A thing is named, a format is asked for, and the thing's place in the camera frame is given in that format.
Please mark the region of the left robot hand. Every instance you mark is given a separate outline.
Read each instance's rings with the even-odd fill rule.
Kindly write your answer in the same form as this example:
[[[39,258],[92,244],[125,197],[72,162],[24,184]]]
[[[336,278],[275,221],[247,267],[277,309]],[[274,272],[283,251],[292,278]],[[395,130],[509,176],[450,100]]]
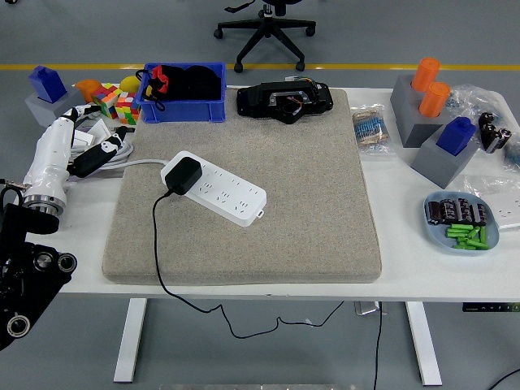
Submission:
[[[70,160],[76,121],[100,110],[100,106],[93,104],[74,106],[45,130],[37,142],[32,165],[24,179],[28,185],[24,192],[24,206],[34,207],[37,203],[64,206],[67,201],[64,185],[69,176],[85,178],[108,163],[121,149],[132,128],[116,128],[114,135]]]

